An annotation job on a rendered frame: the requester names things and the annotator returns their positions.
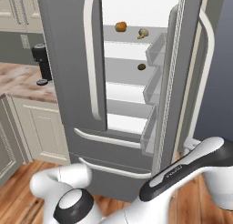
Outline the clear grey door bin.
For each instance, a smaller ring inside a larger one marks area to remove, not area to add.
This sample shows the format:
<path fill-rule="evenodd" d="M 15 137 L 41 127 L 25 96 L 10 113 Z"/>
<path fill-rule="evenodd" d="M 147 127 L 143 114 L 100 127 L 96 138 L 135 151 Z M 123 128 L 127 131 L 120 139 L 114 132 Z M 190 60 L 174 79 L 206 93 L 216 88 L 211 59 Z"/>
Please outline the clear grey door bin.
<path fill-rule="evenodd" d="M 147 63 L 150 66 L 161 66 L 166 52 L 167 33 L 160 33 L 146 50 Z"/>
<path fill-rule="evenodd" d="M 159 104 L 162 76 L 163 69 L 161 66 L 157 66 L 143 91 L 144 100 L 147 105 L 154 106 Z"/>
<path fill-rule="evenodd" d="M 157 133 L 157 106 L 153 106 L 140 139 L 142 154 L 152 157 Z"/>

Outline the cream base cupboard door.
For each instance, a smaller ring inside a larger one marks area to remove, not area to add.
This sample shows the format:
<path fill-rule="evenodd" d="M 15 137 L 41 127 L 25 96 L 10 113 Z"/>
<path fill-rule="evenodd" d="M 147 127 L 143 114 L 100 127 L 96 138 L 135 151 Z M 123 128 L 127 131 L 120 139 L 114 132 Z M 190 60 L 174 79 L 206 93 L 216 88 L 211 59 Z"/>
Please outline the cream base cupboard door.
<path fill-rule="evenodd" d="M 69 165 L 70 158 L 58 105 L 13 98 L 32 159 Z"/>

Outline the beige knobbly vegetable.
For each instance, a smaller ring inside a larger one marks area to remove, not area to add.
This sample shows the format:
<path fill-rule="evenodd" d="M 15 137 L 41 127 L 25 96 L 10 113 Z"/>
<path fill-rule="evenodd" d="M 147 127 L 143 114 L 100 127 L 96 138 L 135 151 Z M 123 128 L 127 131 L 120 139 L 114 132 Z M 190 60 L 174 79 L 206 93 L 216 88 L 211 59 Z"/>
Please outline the beige knobbly vegetable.
<path fill-rule="evenodd" d="M 145 28 L 140 28 L 138 33 L 139 33 L 139 36 L 137 37 L 138 39 L 142 39 L 148 36 L 148 31 Z"/>

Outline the grey wall outlet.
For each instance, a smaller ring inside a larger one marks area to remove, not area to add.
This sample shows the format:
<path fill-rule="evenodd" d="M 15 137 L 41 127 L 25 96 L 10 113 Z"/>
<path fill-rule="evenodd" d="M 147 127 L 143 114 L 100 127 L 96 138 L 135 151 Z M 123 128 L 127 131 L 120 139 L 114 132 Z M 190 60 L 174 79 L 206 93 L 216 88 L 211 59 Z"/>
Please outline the grey wall outlet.
<path fill-rule="evenodd" d="M 30 49 L 30 43 L 27 35 L 20 35 L 24 49 Z"/>

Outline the grey beige corner cupboard door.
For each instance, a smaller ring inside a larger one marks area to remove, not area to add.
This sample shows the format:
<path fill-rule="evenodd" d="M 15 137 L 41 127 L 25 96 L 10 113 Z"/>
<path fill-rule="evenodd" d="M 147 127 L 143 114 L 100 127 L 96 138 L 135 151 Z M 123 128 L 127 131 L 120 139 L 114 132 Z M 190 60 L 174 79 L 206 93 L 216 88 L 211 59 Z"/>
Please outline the grey beige corner cupboard door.
<path fill-rule="evenodd" d="M 0 96 L 0 188 L 31 160 L 11 97 Z"/>

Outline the orange brown round vegetable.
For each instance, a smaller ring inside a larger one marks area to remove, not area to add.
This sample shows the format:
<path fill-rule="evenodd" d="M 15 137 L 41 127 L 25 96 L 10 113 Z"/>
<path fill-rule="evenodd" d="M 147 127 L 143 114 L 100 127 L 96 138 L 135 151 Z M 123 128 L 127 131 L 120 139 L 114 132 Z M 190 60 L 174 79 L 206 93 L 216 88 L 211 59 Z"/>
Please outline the orange brown round vegetable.
<path fill-rule="evenodd" d="M 127 23 L 126 22 L 118 22 L 115 25 L 115 29 L 117 32 L 125 32 L 127 30 Z"/>

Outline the cream wall cupboards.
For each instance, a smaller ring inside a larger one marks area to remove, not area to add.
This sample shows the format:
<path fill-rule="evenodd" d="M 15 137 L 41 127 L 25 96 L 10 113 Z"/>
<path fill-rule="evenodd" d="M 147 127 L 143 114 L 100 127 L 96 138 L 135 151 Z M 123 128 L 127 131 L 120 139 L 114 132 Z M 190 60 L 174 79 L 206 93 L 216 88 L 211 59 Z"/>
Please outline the cream wall cupboards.
<path fill-rule="evenodd" d="M 37 0 L 0 0 L 0 31 L 43 33 Z"/>

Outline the grey fridge rack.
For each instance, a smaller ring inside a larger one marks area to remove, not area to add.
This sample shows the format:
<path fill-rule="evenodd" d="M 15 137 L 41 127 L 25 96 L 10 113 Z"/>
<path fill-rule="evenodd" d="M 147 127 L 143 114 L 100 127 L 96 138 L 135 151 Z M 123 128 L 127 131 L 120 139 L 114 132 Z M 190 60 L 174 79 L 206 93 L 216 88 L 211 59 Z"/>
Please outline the grey fridge rack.
<path fill-rule="evenodd" d="M 148 36 L 138 39 L 141 26 L 128 26 L 125 32 L 117 32 L 113 25 L 105 25 L 104 40 L 112 42 L 128 42 L 128 43 L 152 43 L 160 33 L 166 33 L 166 27 L 145 27 L 148 31 Z"/>
<path fill-rule="evenodd" d="M 108 114 L 127 117 L 148 118 L 150 112 L 152 111 L 152 106 L 108 99 L 106 101 L 106 110 Z"/>
<path fill-rule="evenodd" d="M 145 64 L 145 70 L 138 70 L 139 64 Z M 157 66 L 147 61 L 109 58 L 105 59 L 106 81 L 112 83 L 146 86 Z"/>

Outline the black coffee machine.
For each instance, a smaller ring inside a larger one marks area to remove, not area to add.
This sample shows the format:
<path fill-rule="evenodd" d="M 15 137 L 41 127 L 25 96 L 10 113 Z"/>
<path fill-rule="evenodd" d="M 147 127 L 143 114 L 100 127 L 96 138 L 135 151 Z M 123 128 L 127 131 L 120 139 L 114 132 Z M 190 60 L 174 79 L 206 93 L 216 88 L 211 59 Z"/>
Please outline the black coffee machine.
<path fill-rule="evenodd" d="M 37 44 L 31 48 L 33 59 L 39 64 L 41 79 L 36 81 L 38 86 L 45 86 L 52 80 L 45 44 Z"/>

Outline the grey fridge drawer front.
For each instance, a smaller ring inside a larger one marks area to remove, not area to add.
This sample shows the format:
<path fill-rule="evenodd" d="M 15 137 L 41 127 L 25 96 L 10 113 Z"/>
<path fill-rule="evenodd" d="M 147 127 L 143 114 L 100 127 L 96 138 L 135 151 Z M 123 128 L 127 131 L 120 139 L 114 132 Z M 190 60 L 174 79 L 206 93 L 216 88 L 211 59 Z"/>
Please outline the grey fridge drawer front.
<path fill-rule="evenodd" d="M 69 153 L 131 168 L 150 170 L 153 158 L 144 156 L 140 148 L 102 143 L 80 137 L 72 127 L 66 127 Z"/>
<path fill-rule="evenodd" d="M 126 167 L 92 158 L 83 157 L 83 160 L 94 165 L 119 169 L 131 173 L 149 173 L 149 170 Z M 125 202 L 132 202 L 138 196 L 140 188 L 146 181 L 147 180 L 145 178 L 130 178 L 92 168 L 92 180 L 90 185 L 87 187 L 87 190 L 92 194 L 122 200 Z"/>

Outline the grey closed fridge door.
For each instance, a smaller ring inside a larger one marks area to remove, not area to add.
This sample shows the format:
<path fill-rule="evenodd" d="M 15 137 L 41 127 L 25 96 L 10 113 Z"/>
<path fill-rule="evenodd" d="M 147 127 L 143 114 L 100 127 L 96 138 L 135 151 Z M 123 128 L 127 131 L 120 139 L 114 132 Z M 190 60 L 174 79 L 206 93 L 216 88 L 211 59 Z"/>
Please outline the grey closed fridge door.
<path fill-rule="evenodd" d="M 63 123 L 70 127 L 105 131 L 107 122 L 102 3 L 101 0 L 94 0 L 92 13 L 97 97 L 101 116 L 101 120 L 96 120 L 92 115 L 89 93 L 83 25 L 84 2 L 85 0 L 38 0 Z"/>

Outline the grey open fridge door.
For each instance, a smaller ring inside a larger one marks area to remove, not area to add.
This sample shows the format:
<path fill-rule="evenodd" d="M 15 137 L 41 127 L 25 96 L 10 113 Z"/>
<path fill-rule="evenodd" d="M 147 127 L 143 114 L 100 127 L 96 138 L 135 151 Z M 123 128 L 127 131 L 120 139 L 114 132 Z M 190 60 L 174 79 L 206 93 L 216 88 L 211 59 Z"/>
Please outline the grey open fridge door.
<path fill-rule="evenodd" d="M 200 69 L 204 52 L 204 34 L 198 22 L 203 10 L 216 33 L 224 0 L 179 0 L 169 16 L 167 48 L 157 116 L 152 174 L 176 160 L 187 131 L 183 128 L 187 79 L 191 67 Z"/>

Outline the grey fridge body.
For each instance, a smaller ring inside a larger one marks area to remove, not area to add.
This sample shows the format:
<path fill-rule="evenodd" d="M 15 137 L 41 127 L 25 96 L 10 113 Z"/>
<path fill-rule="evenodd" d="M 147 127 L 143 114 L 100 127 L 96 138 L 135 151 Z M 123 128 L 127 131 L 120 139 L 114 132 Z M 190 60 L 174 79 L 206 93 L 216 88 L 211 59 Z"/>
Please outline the grey fridge body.
<path fill-rule="evenodd" d="M 101 0 L 103 28 L 105 25 L 115 26 L 118 22 L 126 22 L 127 27 L 166 27 L 168 31 L 170 12 L 178 2 L 179 0 Z M 146 50 L 150 45 L 151 43 L 104 40 L 104 61 L 107 57 L 147 61 Z M 106 100 L 146 104 L 143 96 L 145 87 L 106 81 Z M 148 118 L 108 114 L 106 111 L 105 131 L 79 129 L 87 134 L 140 143 L 147 120 Z M 69 151 L 68 154 L 75 163 L 80 162 L 78 158 L 82 158 Z"/>

